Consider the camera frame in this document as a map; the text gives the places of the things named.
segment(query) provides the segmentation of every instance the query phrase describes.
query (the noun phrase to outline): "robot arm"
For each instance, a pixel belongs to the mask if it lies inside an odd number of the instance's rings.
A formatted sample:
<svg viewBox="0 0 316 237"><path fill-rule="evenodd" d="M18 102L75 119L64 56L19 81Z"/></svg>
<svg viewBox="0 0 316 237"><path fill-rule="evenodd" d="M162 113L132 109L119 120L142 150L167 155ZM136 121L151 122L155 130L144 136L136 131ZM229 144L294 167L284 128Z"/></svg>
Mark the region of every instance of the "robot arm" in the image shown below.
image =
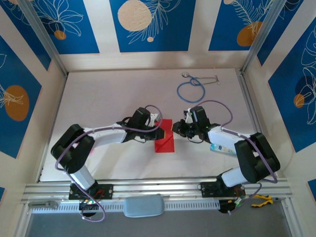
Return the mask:
<svg viewBox="0 0 316 237"><path fill-rule="evenodd" d="M188 138L197 135L202 141L225 146L236 153L239 167L217 176L218 192L246 182L257 183L270 175L249 140L260 150L273 172L280 169L280 163L262 133L240 134L223 129L219 124L210 123L202 106L184 111L184 119L174 123L172 131Z"/></svg>
<svg viewBox="0 0 316 237"><path fill-rule="evenodd" d="M145 141L162 139L164 138L164 130L160 127L152 132L114 129L116 127L126 127L139 130L151 130L156 127L154 124L155 121L158 120L158 114L151 114L144 108L138 108L132 117L125 118L124 120L111 126L107 126L108 128L111 128L110 130L104 130L83 136L78 143L66 152L60 161L60 164L65 171L71 175L77 184L79 184L91 195L94 195L98 191L98 183L84 165L90 152L96 147L104 146L110 143L124 143L130 140L135 140L136 137L144 139ZM100 129L101 128L83 128L78 124L73 124L53 146L51 154L58 159L65 149L77 137L88 131Z"/></svg>

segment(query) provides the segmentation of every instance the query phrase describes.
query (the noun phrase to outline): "yellow pliers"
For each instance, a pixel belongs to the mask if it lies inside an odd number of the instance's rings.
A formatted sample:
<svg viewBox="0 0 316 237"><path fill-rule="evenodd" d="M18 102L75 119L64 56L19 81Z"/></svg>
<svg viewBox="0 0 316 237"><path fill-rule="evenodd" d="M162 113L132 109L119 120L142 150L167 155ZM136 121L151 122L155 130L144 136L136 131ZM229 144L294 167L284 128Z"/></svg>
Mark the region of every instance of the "yellow pliers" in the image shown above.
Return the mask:
<svg viewBox="0 0 316 237"><path fill-rule="evenodd" d="M267 204L273 204L273 202L275 202L275 201L282 201L285 199L285 198L279 198L279 197L271 197L270 195L263 196L263 195L259 195L259 194L256 194L254 196L254 198L261 198L261 199L264 199L266 201L261 203L261 204L252 204L251 205L252 207L262 207L262 206L265 206Z"/></svg>

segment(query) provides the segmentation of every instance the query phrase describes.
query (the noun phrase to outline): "beige circle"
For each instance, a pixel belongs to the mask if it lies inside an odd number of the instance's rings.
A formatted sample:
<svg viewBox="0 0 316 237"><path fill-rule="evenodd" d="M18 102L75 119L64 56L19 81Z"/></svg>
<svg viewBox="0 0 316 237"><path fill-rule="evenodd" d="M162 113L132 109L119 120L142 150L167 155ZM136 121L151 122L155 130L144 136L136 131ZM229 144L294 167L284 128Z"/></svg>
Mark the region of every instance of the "beige circle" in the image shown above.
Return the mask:
<svg viewBox="0 0 316 237"><path fill-rule="evenodd" d="M149 43L151 43L151 42L154 41L154 38L153 38L153 37L148 37L148 38L147 38L147 41L148 41Z"/></svg>
<svg viewBox="0 0 316 237"><path fill-rule="evenodd" d="M224 0L224 3L228 5L228 4L232 4L234 1L235 0Z"/></svg>
<svg viewBox="0 0 316 237"><path fill-rule="evenodd" d="M15 5L18 4L17 0L8 0L8 1L11 2L11 3L13 3L13 4L15 4Z"/></svg>
<svg viewBox="0 0 316 237"><path fill-rule="evenodd" d="M149 26L152 14L139 0L128 0L118 10L118 21L128 31L141 31Z"/></svg>

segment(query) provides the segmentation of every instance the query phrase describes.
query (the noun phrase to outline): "white floor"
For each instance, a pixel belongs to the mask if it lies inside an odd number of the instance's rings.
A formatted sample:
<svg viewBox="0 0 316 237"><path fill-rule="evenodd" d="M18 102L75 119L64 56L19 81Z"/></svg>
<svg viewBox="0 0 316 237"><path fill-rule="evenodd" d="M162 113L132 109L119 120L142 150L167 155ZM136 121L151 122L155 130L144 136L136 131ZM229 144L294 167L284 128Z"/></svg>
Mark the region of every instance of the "white floor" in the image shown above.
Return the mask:
<svg viewBox="0 0 316 237"><path fill-rule="evenodd" d="M184 70L100 71L70 73L62 98L49 150L67 130L78 123L83 127L111 125L131 116L138 107L158 106L165 119L173 122L183 118L183 110L192 104L176 94L177 86L187 81ZM234 120L227 128L243 133L254 133L247 106L235 69L189 69L195 77L218 76L220 84L205 85L206 99L227 104ZM184 86L183 96L196 100L202 89ZM203 105L211 123L223 124L229 113L220 105ZM155 153L154 142L141 144L130 141L111 144L94 151L86 166L95 179L135 179L160 177L214 176L238 166L235 157L211 152L209 144L193 144L174 135L175 153ZM68 180L54 168L55 158L48 154L41 181Z"/></svg>

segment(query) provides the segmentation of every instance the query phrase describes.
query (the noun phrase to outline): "orange circle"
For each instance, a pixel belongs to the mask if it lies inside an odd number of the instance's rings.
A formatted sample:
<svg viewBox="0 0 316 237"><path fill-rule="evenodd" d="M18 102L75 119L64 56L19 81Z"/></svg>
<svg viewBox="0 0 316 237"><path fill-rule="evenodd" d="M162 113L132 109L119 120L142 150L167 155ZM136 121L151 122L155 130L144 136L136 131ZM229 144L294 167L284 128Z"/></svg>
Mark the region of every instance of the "orange circle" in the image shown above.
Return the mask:
<svg viewBox="0 0 316 237"><path fill-rule="evenodd" d="M304 101L305 101L305 98L304 98L304 96L302 94L297 94L294 97L294 105L297 108L301 108L304 105Z"/></svg>
<svg viewBox="0 0 316 237"><path fill-rule="evenodd" d="M244 47L251 46L261 25L261 21L256 21L251 25L245 26L237 36L237 43Z"/></svg>
<svg viewBox="0 0 316 237"><path fill-rule="evenodd" d="M30 107L29 96L26 90L19 85L12 85L6 92L9 93L7 98L12 97L11 100L4 104L6 113L15 121L23 121L28 115Z"/></svg>
<svg viewBox="0 0 316 237"><path fill-rule="evenodd" d="M66 34L63 31L57 30L54 33L55 37L58 38L59 40L64 40L66 38Z"/></svg>

